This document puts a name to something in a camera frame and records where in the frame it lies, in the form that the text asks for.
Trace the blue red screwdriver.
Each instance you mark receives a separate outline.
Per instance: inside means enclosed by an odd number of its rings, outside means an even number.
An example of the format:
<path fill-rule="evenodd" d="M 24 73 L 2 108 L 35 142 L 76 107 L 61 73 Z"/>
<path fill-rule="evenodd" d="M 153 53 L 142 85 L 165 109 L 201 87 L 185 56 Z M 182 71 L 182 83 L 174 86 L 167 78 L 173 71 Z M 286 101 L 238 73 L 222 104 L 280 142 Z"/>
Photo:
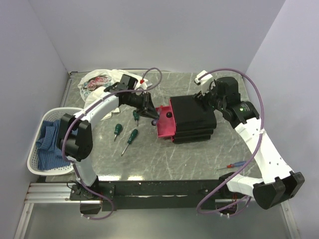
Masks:
<path fill-rule="evenodd" d="M 153 126 L 156 126 L 156 125 L 157 125 L 157 123 L 158 123 L 158 121 L 159 121 L 159 119 L 160 119 L 160 114 L 161 114 L 161 112 L 162 112 L 162 108 L 163 108 L 163 105 L 159 106 L 159 107 L 156 109 L 157 114 L 158 114 L 158 117 L 157 117 L 156 119 L 152 120 L 151 124 L 152 124 Z"/>

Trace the black drawer cabinet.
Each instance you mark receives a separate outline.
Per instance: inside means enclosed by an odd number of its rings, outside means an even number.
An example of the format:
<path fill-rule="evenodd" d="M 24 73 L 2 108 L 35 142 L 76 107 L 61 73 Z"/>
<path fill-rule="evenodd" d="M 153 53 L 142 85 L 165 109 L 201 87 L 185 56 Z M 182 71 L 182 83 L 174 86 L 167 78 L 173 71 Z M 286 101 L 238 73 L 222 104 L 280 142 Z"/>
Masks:
<path fill-rule="evenodd" d="M 217 126 L 214 109 L 205 106 L 194 95 L 170 98 L 175 122 L 172 141 L 175 144 L 207 141 Z"/>

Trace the small red screwdriver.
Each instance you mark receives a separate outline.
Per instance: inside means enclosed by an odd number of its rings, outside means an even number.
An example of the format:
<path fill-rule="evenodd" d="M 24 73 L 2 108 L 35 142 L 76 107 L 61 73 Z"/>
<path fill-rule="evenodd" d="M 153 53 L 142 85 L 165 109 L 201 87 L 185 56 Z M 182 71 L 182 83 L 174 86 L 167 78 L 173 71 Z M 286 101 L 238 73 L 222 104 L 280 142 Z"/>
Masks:
<path fill-rule="evenodd" d="M 226 166 L 221 167 L 221 168 L 217 168 L 217 170 L 226 169 L 226 168 L 242 167 L 245 163 L 246 163 L 246 161 L 239 161 L 239 162 L 231 163 L 231 164 L 226 165 Z"/>

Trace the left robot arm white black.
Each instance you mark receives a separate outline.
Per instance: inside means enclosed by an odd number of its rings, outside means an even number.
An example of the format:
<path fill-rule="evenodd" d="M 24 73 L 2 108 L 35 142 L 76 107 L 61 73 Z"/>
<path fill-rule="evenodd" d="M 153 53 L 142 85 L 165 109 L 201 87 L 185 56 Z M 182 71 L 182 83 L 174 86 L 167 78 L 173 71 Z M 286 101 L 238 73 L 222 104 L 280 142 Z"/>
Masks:
<path fill-rule="evenodd" d="M 62 157 L 73 167 L 76 180 L 83 184 L 81 194 L 87 200 L 98 197 L 95 173 L 90 154 L 93 149 L 93 128 L 108 113 L 121 105 L 136 109 L 146 118 L 158 119 L 159 114 L 152 102 L 151 94 L 143 88 L 135 88 L 138 80 L 124 74 L 119 82 L 107 87 L 101 96 L 85 109 L 61 117 L 56 145 Z"/>

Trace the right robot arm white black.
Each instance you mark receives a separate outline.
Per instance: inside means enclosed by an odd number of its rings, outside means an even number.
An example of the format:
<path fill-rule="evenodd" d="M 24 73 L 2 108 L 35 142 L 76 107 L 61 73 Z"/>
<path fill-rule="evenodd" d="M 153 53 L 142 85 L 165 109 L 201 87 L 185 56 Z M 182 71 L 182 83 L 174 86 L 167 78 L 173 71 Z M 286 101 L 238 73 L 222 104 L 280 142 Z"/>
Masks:
<path fill-rule="evenodd" d="M 217 191 L 221 197 L 230 198 L 235 193 L 253 197 L 262 209 L 269 209 L 293 198 L 305 182 L 301 172 L 295 172 L 282 158 L 264 129 L 264 114 L 258 113 L 249 101 L 242 101 L 238 82 L 233 77 L 195 79 L 201 86 L 196 97 L 218 110 L 244 140 L 261 172 L 261 178 L 241 175 L 243 167 L 229 174 L 197 205 L 201 206 Z"/>

